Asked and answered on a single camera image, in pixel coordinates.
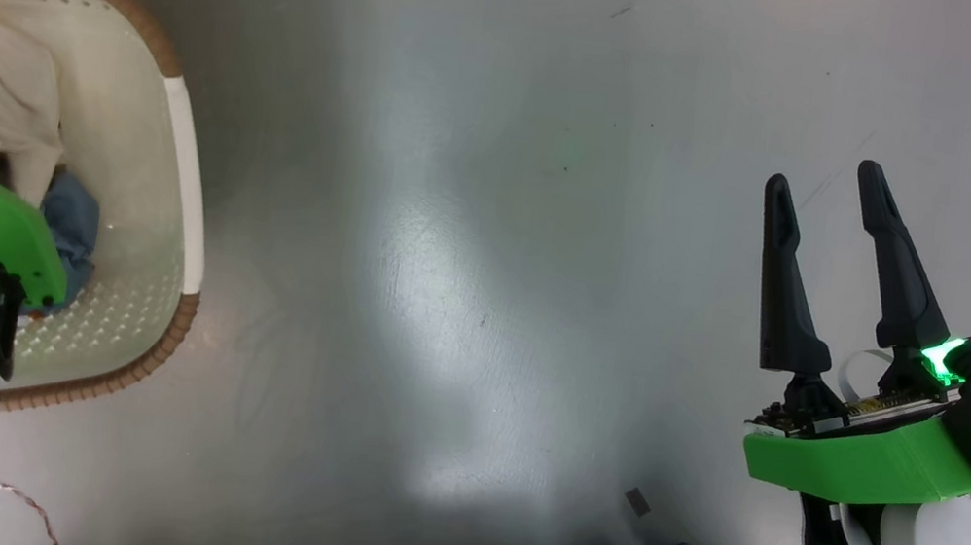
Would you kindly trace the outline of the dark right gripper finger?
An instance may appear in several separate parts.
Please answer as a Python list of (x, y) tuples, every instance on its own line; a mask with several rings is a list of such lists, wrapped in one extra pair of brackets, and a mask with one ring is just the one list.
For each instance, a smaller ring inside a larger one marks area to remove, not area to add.
[(857, 170), (861, 222), (874, 240), (881, 319), (875, 325), (879, 347), (923, 351), (946, 342), (946, 318), (902, 221), (882, 165), (861, 161)]
[(769, 177), (764, 193), (760, 257), (759, 360), (764, 370), (821, 375), (832, 368), (828, 346), (817, 336), (798, 265), (802, 233), (783, 174)]

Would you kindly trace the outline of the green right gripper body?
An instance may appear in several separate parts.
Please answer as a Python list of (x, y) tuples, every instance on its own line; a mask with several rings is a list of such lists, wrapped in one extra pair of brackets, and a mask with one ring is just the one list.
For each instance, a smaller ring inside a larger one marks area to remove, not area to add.
[(941, 416), (959, 400), (963, 382), (942, 353), (922, 358), (946, 400), (923, 395), (861, 395), (845, 359), (837, 380), (848, 425), (800, 430), (772, 410), (747, 422), (743, 451), (752, 478), (852, 505), (916, 505), (971, 494), (971, 466)]

